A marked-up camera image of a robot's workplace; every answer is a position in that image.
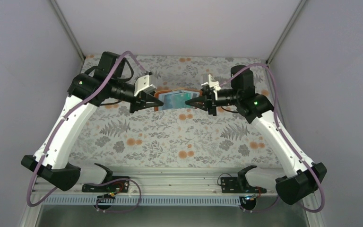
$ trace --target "white wall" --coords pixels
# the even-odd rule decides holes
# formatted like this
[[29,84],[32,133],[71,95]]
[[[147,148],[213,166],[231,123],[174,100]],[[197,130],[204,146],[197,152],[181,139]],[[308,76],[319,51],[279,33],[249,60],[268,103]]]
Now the white wall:
[[31,172],[81,67],[47,0],[0,0],[0,227],[17,226]]
[[57,0],[84,54],[266,59],[300,0]]
[[363,227],[363,1],[309,1],[272,63],[298,144],[328,169],[330,227]]

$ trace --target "gray leaf print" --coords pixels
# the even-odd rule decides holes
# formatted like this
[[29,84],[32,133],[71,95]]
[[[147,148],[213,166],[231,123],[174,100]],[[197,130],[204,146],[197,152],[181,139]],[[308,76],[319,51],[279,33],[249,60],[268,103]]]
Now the gray leaf print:
[[220,161],[218,161],[218,163],[226,163],[226,161],[230,162],[232,161],[233,159],[236,159],[236,158],[241,158],[239,155],[227,155],[227,156],[222,156]]
[[[259,62],[258,59],[187,56],[138,56],[138,59],[153,72],[158,86],[169,89],[201,89],[201,75],[209,73],[222,83],[230,78],[231,67]],[[83,71],[98,65],[99,60],[99,54],[86,58]],[[135,69],[135,77],[130,81],[133,83],[145,73],[130,57],[128,60]],[[130,70],[125,68],[123,76],[129,75]],[[257,90],[270,91],[265,71],[260,67],[254,68],[254,82]],[[153,108],[130,114],[128,108],[126,103],[99,108],[77,138],[71,161],[147,167],[238,167],[253,161],[264,167],[280,166],[266,140],[239,114],[222,112],[212,117],[196,109],[155,112]],[[266,146],[254,154],[246,139]],[[183,150],[188,155],[180,158]]]
[[207,65],[205,62],[203,62],[203,61],[192,61],[191,62],[192,64],[194,64],[194,65]]
[[186,132],[190,132],[190,130],[192,130],[192,129],[194,129],[194,126],[190,126],[190,127],[186,130]]
[[125,159],[134,159],[134,160],[142,160],[142,159],[145,159],[147,156],[145,155],[145,153],[137,153],[137,152],[133,152],[133,154],[131,155],[126,155]]
[[191,76],[194,78],[198,74],[198,69],[197,69],[197,67],[188,65],[188,66],[186,66],[186,70],[183,71],[182,74],[185,76]]
[[119,123],[115,123],[111,121],[105,125],[105,127],[102,128],[99,133],[115,137],[116,135],[120,136],[122,133],[130,130],[130,123],[127,124],[126,120],[124,120],[124,123],[122,123],[120,120],[118,120],[118,122]]
[[194,159],[202,164],[215,164],[216,160],[213,160],[211,156],[196,156]]
[[259,75],[254,76],[254,85],[257,84],[257,83],[260,83],[262,81],[263,81],[263,79],[262,79],[261,76],[259,76]]
[[165,133],[163,131],[160,131],[160,132],[153,132],[153,133],[148,133],[148,135],[150,137],[155,137],[157,139],[165,139],[165,138],[168,138],[170,137],[170,135],[168,133]]
[[210,119],[193,119],[193,121],[195,122],[195,123],[200,123],[201,125],[208,125],[208,124],[212,124],[212,122],[211,122],[211,120]]
[[243,156],[248,156],[250,154],[250,149],[248,149],[247,145],[242,144],[239,146],[239,153]]
[[234,58],[225,58],[226,59],[226,61],[228,61],[228,62],[233,62],[234,61]]
[[223,142],[221,142],[219,144],[219,148],[225,151],[228,151],[229,148],[233,145],[234,143],[231,142],[230,140],[224,140]]
[[116,142],[115,145],[113,146],[113,149],[116,151],[116,153],[123,153],[125,149],[124,142],[123,141]]
[[97,139],[95,141],[95,145],[98,145],[100,147],[103,147],[107,142],[111,141],[110,138],[108,138],[107,136],[102,136],[99,139]]
[[223,129],[222,134],[220,135],[220,137],[226,138],[226,139],[240,139],[242,140],[242,137],[247,134],[249,134],[250,132],[247,129],[247,126],[244,125],[238,125],[235,124],[235,126],[232,125],[228,125],[226,126],[226,128]]
[[259,156],[251,160],[252,163],[263,163],[263,164],[267,164],[270,161],[272,161],[272,158],[269,156]]
[[143,122],[143,121],[146,121],[147,119],[149,119],[149,117],[146,115],[144,115],[144,116],[137,115],[137,116],[130,117],[131,121],[136,121],[136,122]]
[[124,115],[125,117],[128,117],[131,115],[130,111],[127,109],[127,107],[125,106],[121,106],[119,107],[119,111],[118,113],[122,116]]

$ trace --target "orange flower print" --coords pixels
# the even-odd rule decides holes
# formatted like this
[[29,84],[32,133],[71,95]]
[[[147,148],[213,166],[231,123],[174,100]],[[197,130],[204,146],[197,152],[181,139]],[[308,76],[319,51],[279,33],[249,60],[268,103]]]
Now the orange flower print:
[[187,153],[186,153],[186,151],[181,150],[181,151],[179,152],[179,158],[181,158],[181,159],[185,159],[185,158],[187,158]]
[[269,91],[264,89],[264,90],[261,91],[261,94],[263,94],[265,96],[268,96],[269,95]]
[[186,115],[185,114],[180,114],[179,115],[179,119],[182,120],[182,121],[185,121],[186,120]]
[[130,139],[128,139],[127,140],[127,145],[129,145],[129,146],[133,146],[134,144],[136,144],[136,141],[133,139],[133,138],[130,138]]
[[250,148],[252,148],[252,149],[257,149],[258,148],[258,144],[257,144],[257,142],[250,142]]

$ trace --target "black cable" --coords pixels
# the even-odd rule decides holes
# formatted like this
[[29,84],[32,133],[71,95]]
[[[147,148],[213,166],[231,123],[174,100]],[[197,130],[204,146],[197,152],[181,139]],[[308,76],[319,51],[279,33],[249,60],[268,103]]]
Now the black cable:
[[223,174],[226,174],[226,175],[229,175],[229,177],[232,177],[232,175],[230,175],[230,174],[228,174],[228,173],[222,173],[221,175],[219,175],[218,180],[216,181],[216,183],[217,183],[219,186],[221,186],[221,184],[219,184],[219,179],[220,179],[220,177],[221,177]]
[[89,75],[92,71],[94,71],[97,68],[98,68],[98,66],[93,66],[93,67],[87,69],[84,73],[87,74],[87,75]]
[[220,108],[222,108],[222,110],[226,111],[226,112],[230,112],[230,113],[234,113],[234,114],[238,114],[239,112],[237,111],[232,111],[232,110],[226,110],[225,108],[223,108],[223,106],[221,106]]
[[125,59],[125,61],[126,61],[127,65],[129,66],[129,69],[130,69],[130,72],[131,72],[131,76],[128,77],[128,78],[115,78],[115,80],[122,81],[122,82],[127,82],[127,81],[131,80],[131,78],[133,78],[133,76],[134,76],[134,70],[131,67],[130,62],[127,59]]
[[115,105],[115,104],[118,104],[118,103],[121,103],[121,101],[117,101],[117,102],[114,102],[114,103],[102,103],[99,106],[103,106],[103,105]]

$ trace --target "metal frame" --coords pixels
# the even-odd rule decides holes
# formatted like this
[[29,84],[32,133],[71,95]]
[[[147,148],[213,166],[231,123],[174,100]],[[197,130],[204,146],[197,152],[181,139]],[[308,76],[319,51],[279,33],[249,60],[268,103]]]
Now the metal frame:
[[289,22],[287,23],[285,29],[283,30],[282,34],[280,35],[279,39],[277,40],[275,47],[273,47],[272,52],[270,53],[267,63],[270,64],[275,57],[277,51],[279,50],[280,46],[282,45],[283,41],[285,40],[286,36],[289,34],[291,28],[293,27],[293,24],[296,22],[297,17],[300,15],[300,13],[303,10],[303,7],[307,0],[301,0],[300,3],[298,3],[297,8],[295,9],[292,17],[290,18]]
[[80,59],[83,61],[84,63],[84,59],[86,58],[85,55],[83,54],[83,51],[81,50],[80,45],[77,42],[76,37],[74,36],[73,32],[70,29],[69,24],[66,21],[66,18],[64,17],[58,3],[56,2],[56,0],[49,0],[49,2],[52,5],[52,9],[55,12],[56,16],[58,17],[58,20],[60,21],[60,23],[63,26],[63,29],[65,29],[66,34],[68,35],[72,45],[74,46],[74,48],[76,49],[76,52],[78,54],[78,56],[80,57]]
[[[218,201],[219,206],[236,206],[235,200],[238,196],[247,196],[253,194],[223,194],[219,185],[217,185],[217,178],[222,173],[230,173],[236,176],[240,168],[164,168],[164,167],[109,167],[114,171],[114,175],[126,175],[138,182],[142,191],[143,199],[146,201],[142,205],[167,205],[172,203],[170,201],[150,201],[149,199],[174,199],[183,201],[183,199],[208,199],[207,203],[198,203],[197,201],[184,201],[179,205],[200,205],[210,206],[211,201]],[[52,199],[47,204],[68,204],[80,205],[82,200],[85,201],[93,198],[102,193],[84,193],[81,191],[82,185],[75,185],[70,190],[63,192],[57,190],[53,193]],[[38,178],[33,191],[33,202],[38,201],[50,189],[52,185],[42,178]],[[138,197],[138,191],[134,184],[129,185],[128,193],[119,193],[119,199],[124,199],[121,202],[113,203],[112,205],[130,205]],[[269,191],[262,194],[262,196],[277,196],[275,192]],[[318,207],[318,203],[313,194],[303,199],[305,206],[311,209]],[[26,207],[23,214],[20,226],[21,227],[34,227],[38,222],[38,217],[41,211],[41,205],[31,208]],[[307,219],[311,227],[324,227],[322,215],[320,213],[307,212]]]

